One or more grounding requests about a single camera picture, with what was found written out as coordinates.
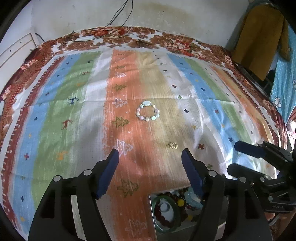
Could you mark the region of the person's right hand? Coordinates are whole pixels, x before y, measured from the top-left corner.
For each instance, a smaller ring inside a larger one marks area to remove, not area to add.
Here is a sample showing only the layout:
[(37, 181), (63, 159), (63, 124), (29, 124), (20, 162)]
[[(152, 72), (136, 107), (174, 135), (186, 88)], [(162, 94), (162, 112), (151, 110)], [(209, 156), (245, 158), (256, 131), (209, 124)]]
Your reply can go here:
[(283, 217), (282, 214), (275, 214), (275, 213), (270, 213), (270, 212), (265, 212), (264, 213), (267, 221), (273, 225), (274, 223), (276, 223), (280, 218)]

